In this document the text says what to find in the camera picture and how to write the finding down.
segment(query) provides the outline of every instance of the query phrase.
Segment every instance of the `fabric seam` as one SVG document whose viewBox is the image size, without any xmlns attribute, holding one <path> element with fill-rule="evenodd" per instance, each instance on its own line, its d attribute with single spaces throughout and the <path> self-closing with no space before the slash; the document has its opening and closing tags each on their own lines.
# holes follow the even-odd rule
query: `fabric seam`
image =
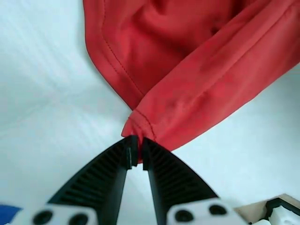
<svg viewBox="0 0 300 225">
<path fill-rule="evenodd" d="M 154 139 L 154 141 L 155 141 L 155 140 L 156 140 L 156 135 L 155 135 L 155 133 L 154 133 L 154 130 L 153 130 L 153 127 L 152 127 L 150 121 L 149 121 L 148 118 L 147 118 L 143 113 L 141 113 L 137 108 L 136 108 L 135 110 L 136 110 L 141 116 L 143 116 L 144 119 L 148 122 L 148 124 L 149 124 L 149 126 L 150 126 L 150 128 L 151 128 L 152 134 L 153 134 L 153 139 Z"/>
<path fill-rule="evenodd" d="M 118 61 L 118 63 L 121 65 L 121 67 L 123 68 L 123 70 L 125 71 L 125 73 L 127 74 L 127 76 L 129 77 L 129 79 L 131 80 L 131 82 L 134 84 L 134 86 L 137 88 L 137 90 L 144 95 L 144 93 L 139 89 L 139 87 L 137 86 L 137 84 L 134 82 L 133 78 L 129 75 L 129 73 L 127 72 L 127 70 L 125 69 L 125 67 L 122 65 L 122 63 L 120 62 L 120 60 L 117 58 L 116 54 L 113 52 L 112 48 L 110 47 L 110 45 L 108 44 L 104 33 L 103 33 L 103 26 L 105 23 L 105 19 L 106 19 L 106 8 L 105 8 L 105 0 L 103 0 L 103 9 L 104 9 L 104 18 L 103 18 L 103 22 L 102 22 L 102 26 L 101 26 L 101 35 L 103 37 L 103 40 L 105 41 L 106 45 L 108 46 L 109 50 L 111 51 L 111 53 L 114 55 L 115 59 Z M 116 68 L 112 65 L 111 62 L 109 62 L 109 64 L 113 67 L 113 69 L 116 71 L 117 74 L 119 74 L 116 70 Z"/>
</svg>

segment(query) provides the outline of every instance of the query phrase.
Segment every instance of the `white surface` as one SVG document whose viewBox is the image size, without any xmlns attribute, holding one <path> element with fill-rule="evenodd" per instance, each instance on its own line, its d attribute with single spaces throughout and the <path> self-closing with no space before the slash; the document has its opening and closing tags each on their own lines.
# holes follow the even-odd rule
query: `white surface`
<svg viewBox="0 0 300 225">
<path fill-rule="evenodd" d="M 29 207 L 121 139 L 130 109 L 86 53 L 82 0 L 2 0 L 0 28 L 0 201 Z M 174 152 L 233 207 L 300 199 L 299 68 Z M 119 224 L 155 224 L 141 166 Z"/>
<path fill-rule="evenodd" d="M 269 221 L 271 225 L 300 225 L 300 216 L 283 206 L 279 206 L 273 209 Z"/>
</svg>

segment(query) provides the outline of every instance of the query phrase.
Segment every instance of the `screw hole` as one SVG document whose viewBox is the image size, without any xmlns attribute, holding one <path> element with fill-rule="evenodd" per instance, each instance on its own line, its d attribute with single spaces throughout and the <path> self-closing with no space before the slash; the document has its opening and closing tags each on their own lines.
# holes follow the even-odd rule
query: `screw hole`
<svg viewBox="0 0 300 225">
<path fill-rule="evenodd" d="M 51 220 L 52 216 L 53 213 L 50 210 L 42 211 L 33 218 L 33 224 L 44 225 Z"/>
<path fill-rule="evenodd" d="M 194 219 L 193 214 L 187 210 L 179 210 L 175 214 L 175 219 L 177 222 L 189 222 Z"/>
<path fill-rule="evenodd" d="M 226 209 L 220 205 L 210 206 L 210 213 L 212 215 L 225 215 L 227 213 Z"/>
<path fill-rule="evenodd" d="M 70 219 L 69 225 L 86 225 L 88 223 L 88 217 L 83 214 L 76 214 Z"/>
</svg>

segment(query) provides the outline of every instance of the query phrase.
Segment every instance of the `blue object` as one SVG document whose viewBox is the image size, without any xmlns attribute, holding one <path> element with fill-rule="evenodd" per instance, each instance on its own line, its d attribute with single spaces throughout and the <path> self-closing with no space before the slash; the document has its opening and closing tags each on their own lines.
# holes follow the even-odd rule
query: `blue object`
<svg viewBox="0 0 300 225">
<path fill-rule="evenodd" d="M 0 225 L 10 224 L 21 208 L 0 204 Z"/>
</svg>

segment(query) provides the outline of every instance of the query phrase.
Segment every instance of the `stitching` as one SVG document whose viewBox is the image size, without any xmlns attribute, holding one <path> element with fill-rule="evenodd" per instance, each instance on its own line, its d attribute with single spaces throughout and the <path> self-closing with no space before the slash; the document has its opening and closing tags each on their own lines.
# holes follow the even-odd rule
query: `stitching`
<svg viewBox="0 0 300 225">
<path fill-rule="evenodd" d="M 106 19 L 106 9 L 105 9 L 105 0 L 103 0 L 103 6 L 104 6 L 104 18 L 103 18 L 103 22 L 102 22 L 102 26 L 101 26 L 101 35 L 106 43 L 106 45 L 108 46 L 109 50 L 111 51 L 111 53 L 114 55 L 114 57 L 116 58 L 116 60 L 118 61 L 118 63 L 121 65 L 121 67 L 123 68 L 123 70 L 125 71 L 125 73 L 127 74 L 127 76 L 129 77 L 129 79 L 132 81 L 132 83 L 134 84 L 134 86 L 138 89 L 138 91 L 142 94 L 143 92 L 138 88 L 138 86 L 136 85 L 136 83 L 134 82 L 134 80 L 132 79 L 132 77 L 129 75 L 129 73 L 127 72 L 127 70 L 124 68 L 124 66 L 122 65 L 122 63 L 120 62 L 120 60 L 117 58 L 117 56 L 115 55 L 115 53 L 113 52 L 112 48 L 110 47 L 110 45 L 108 44 L 106 38 L 104 37 L 104 33 L 103 33 L 103 26 L 105 23 L 105 19 Z"/>
<path fill-rule="evenodd" d="M 148 118 L 147 118 L 144 114 L 142 114 L 138 109 L 135 109 L 135 110 L 136 110 L 141 116 L 143 116 L 143 117 L 145 118 L 145 120 L 148 122 L 148 124 L 149 124 L 149 126 L 150 126 L 150 128 L 151 128 L 152 134 L 153 134 L 153 139 L 154 139 L 154 141 L 155 141 L 156 135 L 155 135 L 155 133 L 154 133 L 154 130 L 153 130 L 153 127 L 152 127 L 150 121 L 149 121 Z"/>
<path fill-rule="evenodd" d="M 131 117 L 129 117 L 129 119 L 133 121 L 133 123 L 136 124 L 141 130 L 143 130 L 142 127 L 134 119 L 132 119 Z"/>
</svg>

